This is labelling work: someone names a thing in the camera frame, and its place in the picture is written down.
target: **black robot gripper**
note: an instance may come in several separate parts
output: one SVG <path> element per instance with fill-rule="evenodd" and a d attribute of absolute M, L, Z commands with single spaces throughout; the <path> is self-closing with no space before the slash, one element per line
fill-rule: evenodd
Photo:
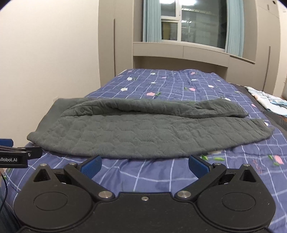
<path fill-rule="evenodd" d="M 18 233 L 268 233 L 275 214 L 269 191 L 249 164 L 227 169 L 190 156 L 198 180 L 171 193 L 119 193 L 91 178 L 94 156 L 63 169 L 41 164 L 14 203 Z"/>

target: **blue gripper pad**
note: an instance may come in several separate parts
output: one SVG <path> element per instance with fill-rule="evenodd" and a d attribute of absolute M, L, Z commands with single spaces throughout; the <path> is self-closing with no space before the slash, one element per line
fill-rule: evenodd
<path fill-rule="evenodd" d="M 0 139 L 0 145 L 13 147 L 14 142 L 12 139 Z"/>
<path fill-rule="evenodd" d="M 205 174 L 209 173 L 209 167 L 204 165 L 202 162 L 197 160 L 195 157 L 190 156 L 188 159 L 188 166 L 190 171 L 195 174 L 197 178 L 203 177 Z"/>
<path fill-rule="evenodd" d="M 79 165 L 81 173 L 92 179 L 102 168 L 102 158 L 92 157 Z"/>

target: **quilted gray fabric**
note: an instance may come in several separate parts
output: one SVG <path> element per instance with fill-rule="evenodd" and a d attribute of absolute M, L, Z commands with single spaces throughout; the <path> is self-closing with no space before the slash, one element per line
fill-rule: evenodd
<path fill-rule="evenodd" d="M 44 149 L 103 158 L 176 158 L 271 136 L 225 99 L 202 102 L 58 99 L 27 139 Z"/>

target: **blue plaid bedsheet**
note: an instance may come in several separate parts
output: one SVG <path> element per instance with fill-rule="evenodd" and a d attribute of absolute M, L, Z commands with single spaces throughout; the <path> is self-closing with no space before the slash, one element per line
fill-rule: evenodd
<path fill-rule="evenodd" d="M 251 100 L 215 73 L 199 70 L 182 71 L 132 69 L 123 71 L 104 87 L 87 95 L 95 98 L 149 98 L 160 100 L 202 101 L 226 98 L 241 105 L 249 118 L 267 118 Z M 279 155 L 284 165 L 276 166 L 268 155 Z M 209 162 L 221 157 L 228 168 L 251 164 L 258 172 L 276 202 L 276 214 L 270 229 L 276 233 L 287 232 L 287 141 L 276 128 L 270 139 L 208 155 Z M 41 163 L 51 168 L 62 168 L 69 162 L 81 163 L 86 158 L 44 151 L 40 159 L 30 160 L 27 169 L 10 169 L 5 173 L 8 182 L 7 205 L 13 204 L 27 179 Z M 103 159 L 101 171 L 94 181 L 116 195 L 121 192 L 176 191 L 197 180 L 188 168 L 188 158 L 127 160 Z"/>

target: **window frame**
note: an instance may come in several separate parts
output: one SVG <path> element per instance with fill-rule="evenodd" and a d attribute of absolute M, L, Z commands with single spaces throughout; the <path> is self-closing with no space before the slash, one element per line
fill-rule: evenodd
<path fill-rule="evenodd" d="M 225 49 L 207 45 L 207 44 L 198 44 L 194 42 L 187 42 L 187 41 L 181 41 L 181 21 L 182 21 L 182 4 L 180 3 L 180 0 L 175 0 L 175 17 L 173 16 L 167 16 L 167 15 L 162 15 L 161 16 L 161 22 L 170 22 L 170 23 L 177 23 L 177 40 L 161 40 L 161 42 L 164 43 L 181 43 L 186 46 L 194 46 L 194 47 L 199 47 L 199 48 L 204 48 L 204 49 L 211 49 L 217 52 L 225 52 Z"/>

